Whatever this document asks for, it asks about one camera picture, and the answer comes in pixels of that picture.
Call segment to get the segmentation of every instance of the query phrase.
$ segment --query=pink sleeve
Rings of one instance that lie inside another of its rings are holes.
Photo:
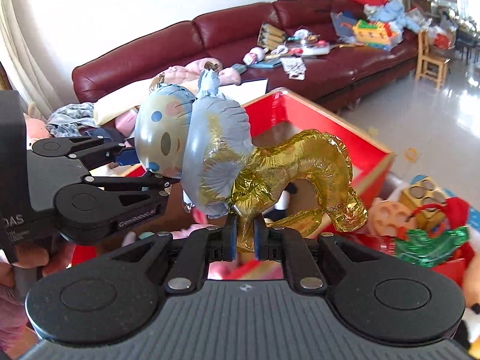
[[[6,352],[20,338],[28,318],[12,288],[0,285],[0,350]]]

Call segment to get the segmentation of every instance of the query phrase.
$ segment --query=wooden chair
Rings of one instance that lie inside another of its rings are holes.
[[[430,45],[428,44],[428,35],[426,31],[421,31],[418,34],[418,63],[417,74],[415,79],[420,77],[429,79],[437,83],[437,89],[440,89],[447,78],[448,62],[450,58],[445,58],[430,52]],[[438,66],[438,70],[429,70],[429,65]]]

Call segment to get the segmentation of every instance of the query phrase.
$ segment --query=balloon with cartoon face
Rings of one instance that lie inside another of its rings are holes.
[[[135,150],[145,169],[179,179],[195,95],[179,85],[159,84],[140,107]]]

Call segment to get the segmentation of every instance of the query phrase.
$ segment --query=white wall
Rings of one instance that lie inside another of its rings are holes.
[[[274,0],[13,0],[27,45],[66,104],[75,66],[121,44],[217,9]]]

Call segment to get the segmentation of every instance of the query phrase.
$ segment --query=blue dot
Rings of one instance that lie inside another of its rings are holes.
[[[160,111],[155,111],[155,112],[153,112],[153,114],[152,114],[152,120],[153,120],[154,122],[159,122],[159,121],[162,119],[162,116],[163,116],[163,115],[162,115],[162,113],[161,113]]]
[[[158,166],[157,163],[155,162],[149,162],[148,163],[148,170],[151,170],[152,172],[158,172],[160,167]]]

